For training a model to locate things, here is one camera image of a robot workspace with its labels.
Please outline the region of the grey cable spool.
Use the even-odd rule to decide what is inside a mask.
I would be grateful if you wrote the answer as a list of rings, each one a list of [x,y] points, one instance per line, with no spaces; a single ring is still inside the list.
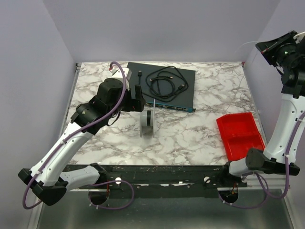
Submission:
[[[155,133],[155,99],[153,100],[152,110],[143,110],[140,113],[140,137],[143,135],[151,135]]]

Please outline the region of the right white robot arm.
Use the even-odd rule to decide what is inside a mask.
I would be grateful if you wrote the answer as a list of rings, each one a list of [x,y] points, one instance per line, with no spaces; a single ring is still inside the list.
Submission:
[[[245,158],[228,163],[228,173],[235,177],[251,171],[297,176],[296,151],[305,128],[305,34],[290,31],[255,46],[281,75],[280,114],[265,149],[250,148]]]

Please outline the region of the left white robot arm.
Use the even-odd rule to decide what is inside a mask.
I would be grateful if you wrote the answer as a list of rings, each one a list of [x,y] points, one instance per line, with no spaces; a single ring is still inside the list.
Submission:
[[[79,149],[120,112],[141,112],[145,100],[140,85],[135,86],[135,98],[126,88],[127,80],[107,78],[99,85],[97,94],[87,103],[77,106],[64,133],[47,155],[32,168],[23,168],[19,178],[27,185],[22,205],[26,205],[29,190],[40,202],[54,205],[69,190],[83,186],[103,186],[107,182],[106,170],[96,164],[64,172],[64,168]]]

